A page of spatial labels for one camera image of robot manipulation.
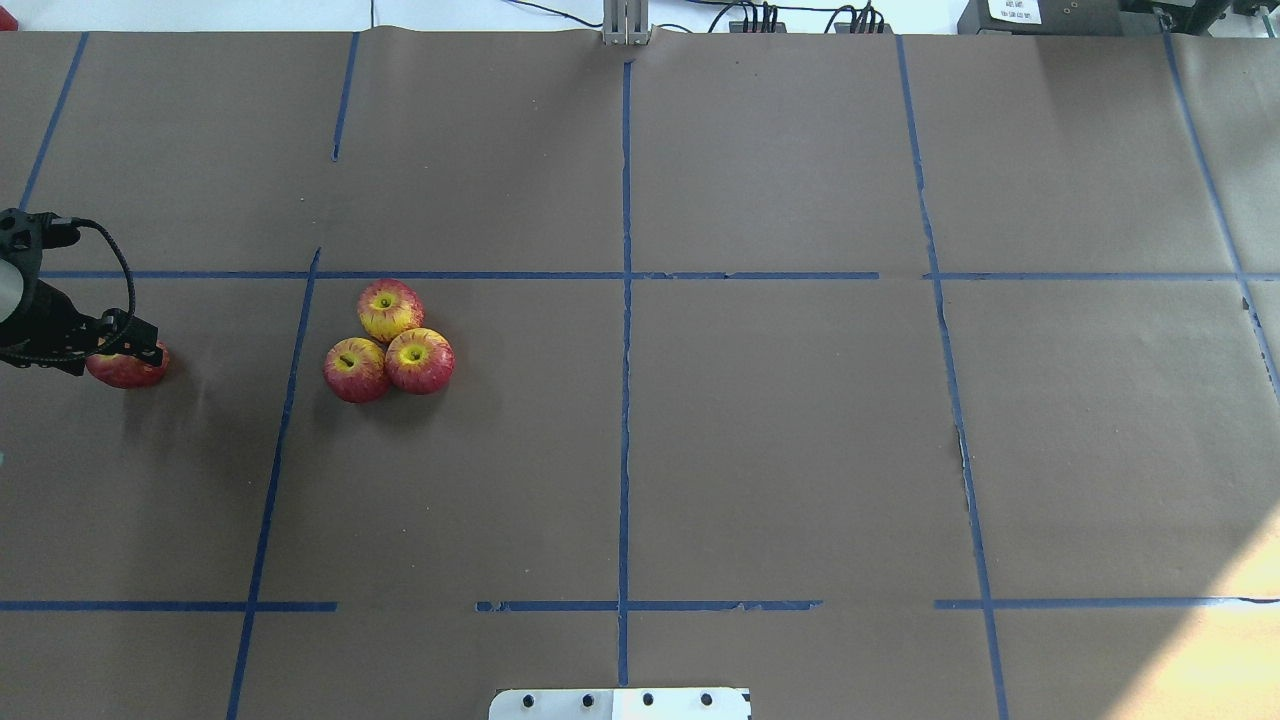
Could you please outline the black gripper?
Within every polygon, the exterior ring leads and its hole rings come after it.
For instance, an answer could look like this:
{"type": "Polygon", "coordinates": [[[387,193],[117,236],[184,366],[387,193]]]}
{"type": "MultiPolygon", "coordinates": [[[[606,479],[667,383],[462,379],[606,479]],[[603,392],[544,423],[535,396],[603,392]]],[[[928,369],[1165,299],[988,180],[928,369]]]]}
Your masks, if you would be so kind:
{"type": "Polygon", "coordinates": [[[1,214],[3,361],[15,368],[42,366],[83,375],[86,359],[124,354],[157,366],[157,328],[137,315],[134,273],[119,243],[97,222],[56,213],[5,209],[1,214]],[[82,229],[100,234],[125,282],[127,305],[97,316],[81,313],[70,297],[41,278],[44,252],[81,240],[82,229]]]}

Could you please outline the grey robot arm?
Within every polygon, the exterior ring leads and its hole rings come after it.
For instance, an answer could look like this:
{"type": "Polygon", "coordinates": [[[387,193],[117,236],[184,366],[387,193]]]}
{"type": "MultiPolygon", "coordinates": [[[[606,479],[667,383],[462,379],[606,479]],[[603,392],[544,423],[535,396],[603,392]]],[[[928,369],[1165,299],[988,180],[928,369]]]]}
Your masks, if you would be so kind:
{"type": "Polygon", "coordinates": [[[14,368],[46,368],[83,375],[93,357],[131,357],[147,369],[166,368],[169,352],[157,328],[137,314],[134,273],[119,243],[97,222],[52,211],[3,210],[1,215],[1,342],[3,363],[14,368]],[[70,297],[41,277],[47,250],[70,247],[81,232],[100,234],[125,282],[125,307],[99,316],[81,313],[70,297]]]}

